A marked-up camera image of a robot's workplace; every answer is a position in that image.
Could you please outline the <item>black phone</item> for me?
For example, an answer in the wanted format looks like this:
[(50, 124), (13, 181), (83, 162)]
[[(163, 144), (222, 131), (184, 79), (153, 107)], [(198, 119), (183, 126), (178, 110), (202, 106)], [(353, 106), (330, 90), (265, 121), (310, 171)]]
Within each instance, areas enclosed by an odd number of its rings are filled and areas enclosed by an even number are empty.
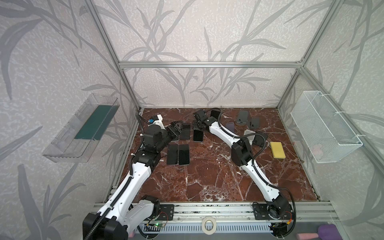
[(202, 142), (204, 139), (204, 132), (200, 130), (193, 131), (193, 141), (194, 142)]
[(221, 111), (220, 110), (211, 110), (211, 114), (210, 116), (211, 117), (214, 117), (216, 120), (219, 119), (219, 115), (220, 115)]
[(182, 124), (182, 132), (179, 135), (179, 140), (181, 140), (181, 141), (189, 140), (190, 135), (191, 135), (191, 124), (183, 123)]

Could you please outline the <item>wood ring grey stand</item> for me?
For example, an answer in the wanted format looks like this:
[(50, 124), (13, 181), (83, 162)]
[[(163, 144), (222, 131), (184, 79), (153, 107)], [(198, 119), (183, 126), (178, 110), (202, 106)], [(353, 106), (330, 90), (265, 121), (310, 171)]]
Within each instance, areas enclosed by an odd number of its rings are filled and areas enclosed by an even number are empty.
[(249, 119), (250, 119), (249, 111), (240, 110), (237, 115), (235, 123), (240, 127), (246, 126), (249, 122)]

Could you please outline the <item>black folding phone stand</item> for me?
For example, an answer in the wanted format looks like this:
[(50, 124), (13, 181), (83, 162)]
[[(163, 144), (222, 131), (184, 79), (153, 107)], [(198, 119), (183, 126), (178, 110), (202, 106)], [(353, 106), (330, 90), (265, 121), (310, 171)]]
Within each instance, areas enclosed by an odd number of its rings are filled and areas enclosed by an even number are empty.
[(265, 133), (257, 132), (253, 140), (253, 146), (263, 148), (267, 143), (268, 135)]

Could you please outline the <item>white phone stand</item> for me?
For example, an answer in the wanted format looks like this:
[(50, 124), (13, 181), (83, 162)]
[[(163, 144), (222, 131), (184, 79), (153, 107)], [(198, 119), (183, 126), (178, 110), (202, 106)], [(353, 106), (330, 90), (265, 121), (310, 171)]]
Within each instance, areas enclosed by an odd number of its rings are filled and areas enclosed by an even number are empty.
[(252, 144), (254, 138), (255, 138), (255, 133), (254, 131), (251, 130), (245, 130), (244, 131), (244, 136), (247, 135), (248, 140), (250, 141), (250, 144)]

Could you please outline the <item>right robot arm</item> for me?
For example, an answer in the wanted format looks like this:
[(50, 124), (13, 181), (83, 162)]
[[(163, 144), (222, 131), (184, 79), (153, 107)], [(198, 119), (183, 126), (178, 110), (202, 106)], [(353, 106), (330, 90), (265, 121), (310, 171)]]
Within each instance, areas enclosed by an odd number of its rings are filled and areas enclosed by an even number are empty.
[[(288, 191), (288, 189), (274, 186), (256, 163), (256, 158), (267, 146), (266, 138), (260, 133), (239, 136), (229, 131), (220, 123), (222, 111), (220, 109), (217, 110), (219, 111), (219, 116), (217, 118), (214, 116), (207, 116), (207, 113), (210, 110), (196, 111), (194, 113), (196, 127), (201, 131), (207, 131), (217, 136), (231, 148), (231, 158), (233, 163), (243, 169), (258, 186), (267, 203), (268, 215), (272, 219), (280, 219), (290, 206), (287, 198), (281, 193), (282, 190)], [(263, 140), (263, 146), (256, 154), (252, 152), (251, 144), (248, 139), (250, 136), (260, 136)]]

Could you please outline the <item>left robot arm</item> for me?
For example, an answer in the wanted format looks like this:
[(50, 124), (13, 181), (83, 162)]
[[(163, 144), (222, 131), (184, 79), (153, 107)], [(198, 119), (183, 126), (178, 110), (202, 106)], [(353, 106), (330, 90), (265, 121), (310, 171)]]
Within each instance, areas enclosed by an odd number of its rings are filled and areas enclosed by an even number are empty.
[(85, 217), (85, 240), (126, 240), (145, 219), (158, 215), (160, 202), (155, 197), (145, 196), (134, 207), (131, 204), (158, 165), (163, 149), (181, 134), (182, 126), (181, 121), (176, 121), (164, 127), (158, 119), (144, 130), (129, 173), (117, 191), (96, 214)]

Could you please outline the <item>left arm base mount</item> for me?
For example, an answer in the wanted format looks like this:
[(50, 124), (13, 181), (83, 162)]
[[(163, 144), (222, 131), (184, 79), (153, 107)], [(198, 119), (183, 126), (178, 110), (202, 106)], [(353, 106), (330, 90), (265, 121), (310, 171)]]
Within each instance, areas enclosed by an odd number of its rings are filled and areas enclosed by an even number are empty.
[(175, 205), (160, 204), (155, 207), (155, 212), (147, 218), (147, 221), (172, 221), (175, 213)]

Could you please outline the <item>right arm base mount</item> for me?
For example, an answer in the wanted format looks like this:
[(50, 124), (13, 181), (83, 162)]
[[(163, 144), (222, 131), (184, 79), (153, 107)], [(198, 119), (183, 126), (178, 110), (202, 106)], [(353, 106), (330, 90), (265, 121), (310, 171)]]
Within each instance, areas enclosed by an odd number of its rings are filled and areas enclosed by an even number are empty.
[(266, 221), (288, 221), (293, 217), (294, 210), (291, 205), (289, 205), (286, 210), (283, 211), (283, 214), (279, 217), (273, 217), (270, 212), (270, 207), (265, 203), (252, 203), (252, 210), (255, 217), (255, 220), (266, 220)]

